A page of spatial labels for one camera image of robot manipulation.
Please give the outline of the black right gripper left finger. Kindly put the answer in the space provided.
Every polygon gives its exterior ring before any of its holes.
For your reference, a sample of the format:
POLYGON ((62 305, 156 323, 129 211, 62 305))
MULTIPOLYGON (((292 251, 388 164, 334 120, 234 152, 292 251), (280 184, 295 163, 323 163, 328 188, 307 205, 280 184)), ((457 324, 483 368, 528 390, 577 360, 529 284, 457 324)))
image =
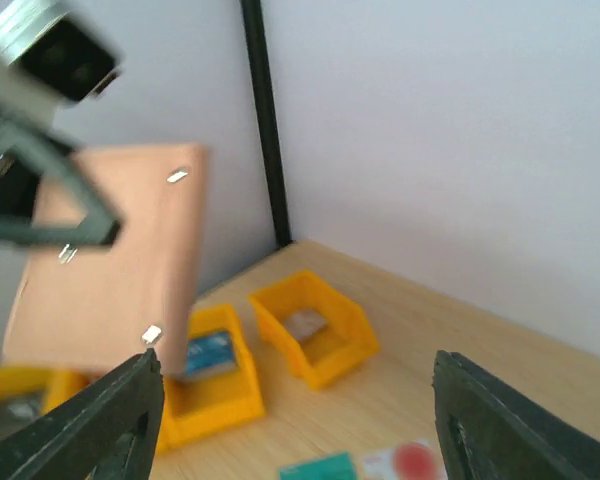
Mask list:
POLYGON ((0 479, 147 479, 164 399, 149 348, 1 441, 0 479))

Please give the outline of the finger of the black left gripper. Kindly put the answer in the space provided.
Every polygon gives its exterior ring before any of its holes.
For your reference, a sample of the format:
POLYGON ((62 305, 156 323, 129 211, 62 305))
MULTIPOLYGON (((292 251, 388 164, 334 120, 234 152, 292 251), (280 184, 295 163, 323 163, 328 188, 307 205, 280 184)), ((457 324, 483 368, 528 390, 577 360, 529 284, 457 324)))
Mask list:
POLYGON ((121 217, 72 146, 0 117, 0 242, 29 248, 111 247, 121 217))

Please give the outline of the teal credit card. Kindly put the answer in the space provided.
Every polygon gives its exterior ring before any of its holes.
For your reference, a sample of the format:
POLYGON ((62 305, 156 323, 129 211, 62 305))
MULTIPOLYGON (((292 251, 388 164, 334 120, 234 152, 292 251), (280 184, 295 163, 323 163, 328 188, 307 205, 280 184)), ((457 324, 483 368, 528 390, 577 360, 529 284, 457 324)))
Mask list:
POLYGON ((337 453, 281 467, 279 480, 356 480, 355 465, 349 453, 337 453))

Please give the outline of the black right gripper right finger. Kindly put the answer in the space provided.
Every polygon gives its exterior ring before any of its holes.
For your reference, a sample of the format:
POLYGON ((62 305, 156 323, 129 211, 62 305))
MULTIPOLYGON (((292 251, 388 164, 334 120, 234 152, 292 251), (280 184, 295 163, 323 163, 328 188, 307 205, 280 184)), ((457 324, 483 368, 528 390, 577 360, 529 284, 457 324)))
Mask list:
POLYGON ((600 479, 600 442, 458 352, 436 353, 435 425, 449 479, 600 479))

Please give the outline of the pink card holder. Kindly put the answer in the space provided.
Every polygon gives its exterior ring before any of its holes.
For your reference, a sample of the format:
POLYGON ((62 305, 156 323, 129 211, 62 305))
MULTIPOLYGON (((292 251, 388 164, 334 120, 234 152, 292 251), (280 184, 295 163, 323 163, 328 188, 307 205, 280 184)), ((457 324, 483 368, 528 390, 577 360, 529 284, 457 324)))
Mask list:
POLYGON ((154 348, 182 371, 206 210, 199 144, 90 149, 76 162, 122 218, 114 245, 29 253, 4 335, 7 364, 105 372, 154 348))

